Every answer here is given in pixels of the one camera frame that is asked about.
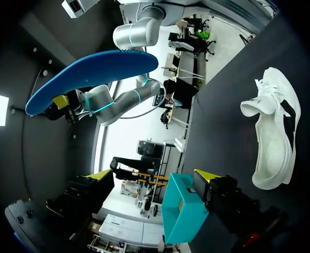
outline shoelace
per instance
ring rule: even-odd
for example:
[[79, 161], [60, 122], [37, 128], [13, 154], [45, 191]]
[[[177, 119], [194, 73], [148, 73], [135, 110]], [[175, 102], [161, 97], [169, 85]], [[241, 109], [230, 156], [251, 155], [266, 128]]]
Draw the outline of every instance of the shoelace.
[[255, 84], [258, 87], [258, 90], [268, 93], [273, 98], [278, 110], [281, 110], [284, 115], [290, 116], [289, 113], [287, 113], [280, 104], [279, 95], [283, 95], [283, 92], [280, 91], [278, 87], [272, 86], [270, 83], [263, 79], [255, 79]]

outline white shoe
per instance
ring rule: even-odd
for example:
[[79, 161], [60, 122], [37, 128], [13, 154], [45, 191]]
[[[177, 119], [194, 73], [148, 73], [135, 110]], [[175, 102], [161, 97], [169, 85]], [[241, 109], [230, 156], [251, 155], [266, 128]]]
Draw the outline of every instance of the white shoe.
[[270, 67], [263, 79], [255, 80], [258, 96], [241, 103], [247, 116], [260, 113], [255, 124], [258, 158], [252, 182], [270, 190], [291, 180], [295, 164], [295, 133], [301, 116], [296, 93], [284, 74]]

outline black chair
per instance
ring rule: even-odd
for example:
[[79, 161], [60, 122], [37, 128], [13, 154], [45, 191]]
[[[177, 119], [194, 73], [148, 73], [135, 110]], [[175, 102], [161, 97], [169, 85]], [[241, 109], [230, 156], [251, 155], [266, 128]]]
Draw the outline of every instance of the black chair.
[[211, 53], [208, 49], [208, 47], [212, 44], [212, 43], [217, 43], [216, 41], [206, 41], [203, 40], [201, 38], [198, 39], [199, 40], [199, 48], [195, 49], [195, 54], [199, 55], [201, 53], [205, 54], [205, 61], [208, 62], [208, 60], [206, 59], [206, 53], [209, 53], [210, 55], [214, 55], [214, 53]]
[[199, 30], [203, 31], [204, 28], [209, 28], [206, 25], [206, 22], [209, 20], [203, 21], [201, 18], [196, 18], [196, 14], [193, 15], [193, 18], [186, 17], [184, 20], [187, 22], [187, 27], [193, 27], [194, 33], [197, 33]]

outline teal box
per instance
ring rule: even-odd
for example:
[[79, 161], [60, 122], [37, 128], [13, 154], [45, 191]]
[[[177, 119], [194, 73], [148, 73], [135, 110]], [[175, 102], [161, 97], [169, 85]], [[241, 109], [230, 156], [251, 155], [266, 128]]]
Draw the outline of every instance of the teal box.
[[186, 174], [170, 175], [162, 203], [165, 243], [191, 242], [203, 225], [208, 211], [193, 190], [193, 178]]

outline blue shoe insole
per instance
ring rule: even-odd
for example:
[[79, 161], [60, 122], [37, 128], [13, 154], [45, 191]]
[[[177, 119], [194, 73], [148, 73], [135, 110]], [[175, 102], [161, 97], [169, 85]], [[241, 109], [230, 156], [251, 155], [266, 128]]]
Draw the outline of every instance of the blue shoe insole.
[[106, 84], [148, 73], [158, 67], [157, 58], [140, 51], [107, 51], [85, 56], [45, 83], [26, 104], [26, 113], [37, 115], [52, 99], [74, 89]]

